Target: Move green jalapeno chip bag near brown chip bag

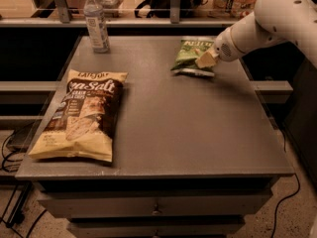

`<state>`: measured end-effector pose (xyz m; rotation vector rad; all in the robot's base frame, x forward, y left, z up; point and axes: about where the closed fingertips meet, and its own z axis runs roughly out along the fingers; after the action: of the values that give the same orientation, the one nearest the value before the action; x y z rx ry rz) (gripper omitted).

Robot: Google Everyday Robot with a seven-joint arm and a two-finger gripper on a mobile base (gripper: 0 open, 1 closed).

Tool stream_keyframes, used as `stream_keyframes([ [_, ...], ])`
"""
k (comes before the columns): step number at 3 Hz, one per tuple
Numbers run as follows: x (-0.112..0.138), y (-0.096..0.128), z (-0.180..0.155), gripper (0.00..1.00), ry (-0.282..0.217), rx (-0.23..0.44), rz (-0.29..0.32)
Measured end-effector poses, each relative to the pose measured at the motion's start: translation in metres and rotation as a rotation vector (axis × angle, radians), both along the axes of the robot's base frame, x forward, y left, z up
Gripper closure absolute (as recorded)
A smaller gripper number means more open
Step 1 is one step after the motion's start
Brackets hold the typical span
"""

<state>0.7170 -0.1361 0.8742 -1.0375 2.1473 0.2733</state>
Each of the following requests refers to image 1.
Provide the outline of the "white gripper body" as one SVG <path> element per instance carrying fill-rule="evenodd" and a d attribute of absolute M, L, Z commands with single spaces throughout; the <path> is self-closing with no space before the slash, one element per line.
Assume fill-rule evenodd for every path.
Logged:
<path fill-rule="evenodd" d="M 233 61 L 246 54 L 244 36 L 233 26 L 216 37 L 214 46 L 220 60 Z"/>

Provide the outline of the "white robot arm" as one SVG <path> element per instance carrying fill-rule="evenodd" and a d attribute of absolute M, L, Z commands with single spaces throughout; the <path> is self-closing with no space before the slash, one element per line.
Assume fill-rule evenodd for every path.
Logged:
<path fill-rule="evenodd" d="M 257 0 L 254 11 L 219 34 L 195 63 L 209 67 L 283 42 L 293 43 L 317 66 L 317 5 L 312 0 Z"/>

